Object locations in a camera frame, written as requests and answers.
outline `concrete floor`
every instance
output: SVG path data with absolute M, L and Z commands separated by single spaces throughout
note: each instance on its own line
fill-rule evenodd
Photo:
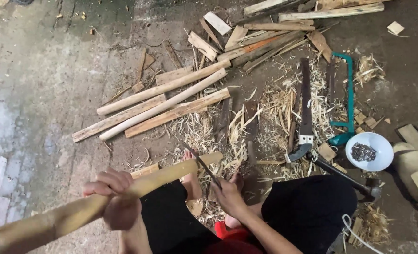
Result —
M 153 141 L 142 141 L 143 135 L 119 136 L 110 143 L 111 154 L 97 138 L 74 144 L 71 134 L 100 120 L 96 108 L 116 88 L 132 81 L 144 43 L 155 46 L 169 36 L 182 63 L 189 65 L 193 51 L 184 28 L 201 31 L 198 19 L 218 5 L 234 20 L 256 2 L 36 0 L 22 7 L 0 1 L 0 225 L 79 198 L 81 185 L 98 171 L 108 166 L 125 169 L 126 162 L 145 159 L 143 147 L 154 159 L 172 151 L 174 140 L 167 136 Z M 390 118 L 390 125 L 380 124 L 375 130 L 397 142 L 397 127 L 412 123 L 418 128 L 418 2 L 396 0 L 385 5 L 381 13 L 336 19 L 340 24 L 325 36 L 334 51 L 357 48 L 362 54 L 374 53 L 385 66 L 387 81 L 376 80 L 359 89 L 357 106 L 376 118 Z M 80 17 L 82 12 L 86 20 Z M 56 19 L 59 13 L 63 18 Z M 403 34 L 408 38 L 387 33 L 386 26 L 394 20 L 406 28 Z M 99 34 L 90 35 L 88 26 Z M 116 43 L 134 46 L 124 52 L 108 50 Z M 157 59 L 154 68 L 160 64 L 165 71 L 173 70 L 162 47 L 148 49 Z M 225 85 L 244 84 L 235 95 L 236 101 L 243 101 L 251 87 L 261 89 L 266 81 L 282 75 L 271 66 L 268 62 L 245 76 L 231 71 Z M 358 175 L 358 170 L 351 171 Z M 394 221 L 389 228 L 391 244 L 378 249 L 418 254 L 418 212 L 390 173 L 382 172 L 380 177 L 386 185 L 377 205 Z M 116 233 L 98 221 L 35 252 L 116 251 Z M 349 253 L 372 251 L 350 248 Z

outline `hand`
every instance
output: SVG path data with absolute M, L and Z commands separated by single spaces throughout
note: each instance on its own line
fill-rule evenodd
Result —
M 100 172 L 96 176 L 96 182 L 87 182 L 82 187 L 84 197 L 99 194 L 110 196 L 113 194 L 122 194 L 134 180 L 132 176 L 125 171 L 116 171 L 112 168 L 105 172 Z M 115 196 L 107 205 L 103 217 L 105 223 L 111 230 L 129 230 L 137 221 L 137 217 L 142 210 L 142 204 L 139 199 L 128 203 L 122 201 L 121 197 Z
M 214 182 L 211 182 L 211 188 L 217 195 L 220 206 L 225 213 L 239 220 L 248 212 L 248 207 L 243 201 L 236 184 L 227 182 L 223 178 L 218 178 L 218 181 L 220 181 L 223 191 Z

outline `black pants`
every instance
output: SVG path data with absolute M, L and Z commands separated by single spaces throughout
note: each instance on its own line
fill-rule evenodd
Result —
M 189 212 L 186 197 L 184 186 L 175 181 L 141 199 L 153 253 L 201 253 L 220 241 Z M 344 227 L 342 215 L 352 216 L 356 206 L 348 182 L 317 175 L 273 183 L 262 216 L 304 254 L 325 254 Z M 259 244 L 254 238 L 251 243 Z

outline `white bowl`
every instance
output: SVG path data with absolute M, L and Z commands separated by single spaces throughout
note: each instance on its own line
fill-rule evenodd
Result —
M 368 162 L 353 159 L 352 147 L 356 143 L 370 146 L 377 151 L 375 160 Z M 392 146 L 389 141 L 387 141 L 383 136 L 373 132 L 363 132 L 353 136 L 345 146 L 345 153 L 348 160 L 357 168 L 371 172 L 386 169 L 389 165 L 391 165 L 392 159 L 394 158 L 394 151 L 392 150 Z

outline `person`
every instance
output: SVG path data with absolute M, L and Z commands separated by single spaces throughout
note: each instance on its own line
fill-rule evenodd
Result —
M 184 152 L 183 160 L 192 158 Z M 123 193 L 132 176 L 108 169 L 96 182 L 83 186 L 83 195 Z M 217 200 L 226 212 L 225 224 L 244 227 L 247 241 L 221 240 L 188 210 L 185 201 L 202 196 L 197 174 L 166 184 L 135 202 L 113 198 L 104 211 L 111 230 L 120 231 L 121 254 L 165 253 L 286 253 L 325 254 L 344 228 L 342 215 L 352 216 L 357 207 L 355 191 L 344 179 L 317 175 L 286 182 L 275 182 L 267 199 L 247 206 L 241 196 L 242 176 L 214 183 Z

